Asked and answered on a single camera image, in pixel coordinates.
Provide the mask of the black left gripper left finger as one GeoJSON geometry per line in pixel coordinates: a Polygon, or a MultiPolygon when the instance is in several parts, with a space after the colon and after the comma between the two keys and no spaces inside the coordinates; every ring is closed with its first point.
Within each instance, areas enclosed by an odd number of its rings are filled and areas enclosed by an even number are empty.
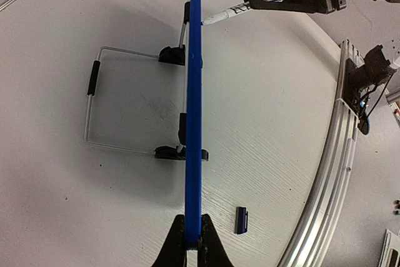
{"type": "Polygon", "coordinates": [[[162,248],[152,267],[187,266],[184,215],[178,214],[169,229],[162,248]]]}

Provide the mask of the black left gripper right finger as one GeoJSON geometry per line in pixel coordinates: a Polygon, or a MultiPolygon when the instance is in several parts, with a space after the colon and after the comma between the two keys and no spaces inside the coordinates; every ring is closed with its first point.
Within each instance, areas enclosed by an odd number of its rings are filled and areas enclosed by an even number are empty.
{"type": "Polygon", "coordinates": [[[233,266],[221,243],[210,215],[201,218],[201,237],[197,249],[197,266],[233,266]]]}

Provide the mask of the white blue marker pen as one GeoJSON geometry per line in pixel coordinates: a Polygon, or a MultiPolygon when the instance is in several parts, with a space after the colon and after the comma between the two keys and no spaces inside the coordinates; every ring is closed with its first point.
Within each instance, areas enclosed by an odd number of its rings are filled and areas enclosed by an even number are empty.
{"type": "MultiPolygon", "coordinates": [[[[266,2],[272,2],[272,3],[276,3],[276,2],[282,2],[284,0],[263,0],[266,2]]],[[[250,4],[249,3],[242,3],[242,4],[238,4],[236,6],[227,8],[223,11],[221,11],[220,13],[214,14],[212,16],[207,17],[205,20],[202,21],[201,25],[202,26],[207,26],[207,25],[211,25],[214,23],[218,23],[220,21],[223,21],[225,19],[229,19],[229,18],[233,18],[235,16],[238,16],[240,14],[244,14],[248,11],[251,11],[252,9],[250,8],[250,4]]]]}

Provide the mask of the blue marker cap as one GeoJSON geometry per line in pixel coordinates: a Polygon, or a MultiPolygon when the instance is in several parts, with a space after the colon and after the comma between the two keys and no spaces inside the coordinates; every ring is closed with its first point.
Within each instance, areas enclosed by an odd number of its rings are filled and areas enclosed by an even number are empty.
{"type": "Polygon", "coordinates": [[[249,212],[246,207],[238,206],[236,208],[235,229],[237,235],[247,233],[248,231],[248,216],[249,212]]]}

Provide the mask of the blue framed whiteboard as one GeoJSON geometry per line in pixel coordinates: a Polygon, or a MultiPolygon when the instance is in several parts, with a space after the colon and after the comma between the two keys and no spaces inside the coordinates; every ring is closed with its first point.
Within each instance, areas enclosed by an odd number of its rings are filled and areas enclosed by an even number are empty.
{"type": "Polygon", "coordinates": [[[184,239],[187,250],[198,248],[201,237],[202,173],[202,29],[201,0],[190,0],[184,239]]]}

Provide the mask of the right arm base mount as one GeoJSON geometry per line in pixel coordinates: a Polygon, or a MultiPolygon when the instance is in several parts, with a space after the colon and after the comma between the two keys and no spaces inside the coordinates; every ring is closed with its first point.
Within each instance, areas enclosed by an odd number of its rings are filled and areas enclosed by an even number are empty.
{"type": "Polygon", "coordinates": [[[362,95],[361,91],[370,86],[377,88],[387,83],[397,71],[390,60],[389,53],[384,53],[387,50],[388,47],[382,44],[375,46],[365,55],[364,63],[360,67],[356,66],[355,59],[347,58],[346,60],[343,99],[359,117],[365,111],[361,104],[369,96],[368,93],[362,95]]]}

